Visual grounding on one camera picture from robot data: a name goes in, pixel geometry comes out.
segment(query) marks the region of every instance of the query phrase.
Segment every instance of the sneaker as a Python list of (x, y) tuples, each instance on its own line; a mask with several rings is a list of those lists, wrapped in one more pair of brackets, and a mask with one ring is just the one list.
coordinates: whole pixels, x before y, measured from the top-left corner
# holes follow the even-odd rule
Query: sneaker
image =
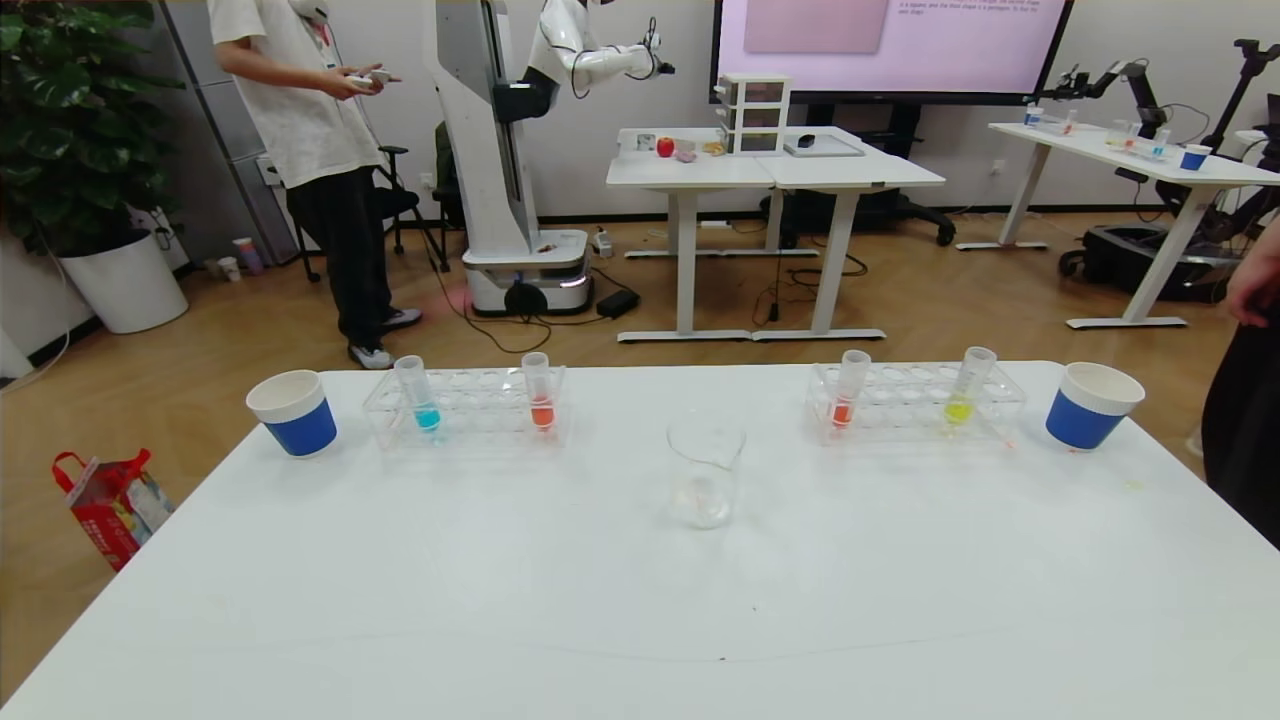
[(366, 370), (388, 370), (396, 364), (396, 359), (392, 357), (392, 354), (376, 345), (372, 347), (348, 345), (347, 355)]
[(416, 325), (422, 322), (422, 311), (416, 307), (410, 307), (408, 310), (396, 310), (393, 307), (392, 310), (393, 310), (392, 316), (383, 320), (384, 333), (398, 331), (401, 328), (407, 328), (410, 325)]

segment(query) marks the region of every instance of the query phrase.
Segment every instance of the blue and white cup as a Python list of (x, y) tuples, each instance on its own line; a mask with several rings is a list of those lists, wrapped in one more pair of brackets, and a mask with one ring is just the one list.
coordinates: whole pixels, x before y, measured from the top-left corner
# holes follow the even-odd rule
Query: blue and white cup
[(1183, 150), (1183, 169), (1184, 170), (1198, 170), (1204, 167), (1204, 159), (1208, 158), (1213, 149), (1208, 145), (1188, 145)]
[(1096, 450), (1129, 416), (1147, 391), (1129, 375), (1094, 363), (1066, 366), (1044, 427), (1076, 450)]
[(319, 373), (291, 370), (268, 378), (248, 392), (244, 405), (294, 457), (316, 455), (338, 437)]

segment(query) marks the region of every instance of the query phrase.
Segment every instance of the bottle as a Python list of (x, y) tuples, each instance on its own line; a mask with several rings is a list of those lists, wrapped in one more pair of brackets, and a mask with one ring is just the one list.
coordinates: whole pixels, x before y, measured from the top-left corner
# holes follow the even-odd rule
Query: bottle
[(257, 249), (253, 247), (253, 238), (242, 237), (239, 240), (233, 240), (232, 245), (236, 246), (236, 250), (241, 254), (241, 259), (244, 260), (244, 265), (248, 268), (248, 274), (261, 275), (264, 270), (262, 258), (257, 254)]

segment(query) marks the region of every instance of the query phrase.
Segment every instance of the hand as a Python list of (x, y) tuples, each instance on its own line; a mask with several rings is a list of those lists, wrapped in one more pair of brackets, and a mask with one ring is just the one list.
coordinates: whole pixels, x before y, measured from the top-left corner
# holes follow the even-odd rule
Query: hand
[(1280, 301), (1280, 256), (1252, 252), (1226, 286), (1226, 307), (1244, 325), (1267, 327), (1262, 311)]
[(383, 87), (378, 82), (374, 83), (374, 87), (361, 87), (356, 85), (347, 77), (353, 74), (360, 74), (357, 68), (349, 68), (347, 65), (325, 70), (320, 73), (316, 90), (320, 90), (335, 100), (351, 100), (357, 95), (378, 95), (381, 92)]

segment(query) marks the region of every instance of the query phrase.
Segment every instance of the blue liquid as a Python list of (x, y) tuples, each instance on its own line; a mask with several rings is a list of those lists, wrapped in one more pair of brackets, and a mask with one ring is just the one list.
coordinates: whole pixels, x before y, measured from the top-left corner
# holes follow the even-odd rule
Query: blue liquid
[(440, 411), (433, 404), (415, 407), (413, 419), (417, 420), (417, 427), (424, 430), (434, 430), (440, 427)]

